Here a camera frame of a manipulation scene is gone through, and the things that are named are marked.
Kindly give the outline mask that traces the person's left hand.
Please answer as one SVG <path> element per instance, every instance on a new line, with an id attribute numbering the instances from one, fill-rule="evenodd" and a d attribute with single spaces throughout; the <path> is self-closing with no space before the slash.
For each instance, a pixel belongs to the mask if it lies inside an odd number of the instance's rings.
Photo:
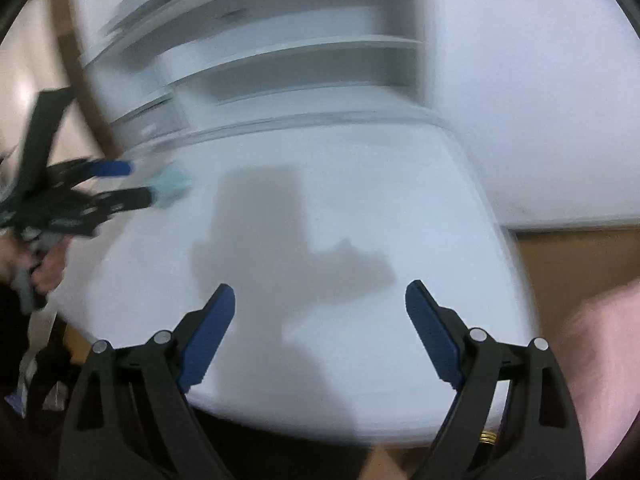
<path id="1" fill-rule="evenodd" d="M 63 281 L 70 237 L 64 237 L 45 255 L 32 271 L 32 286 L 38 294 L 47 295 Z M 1 235 L 1 283 L 11 285 L 19 268 L 35 265 L 32 253 L 20 240 L 10 234 Z"/>

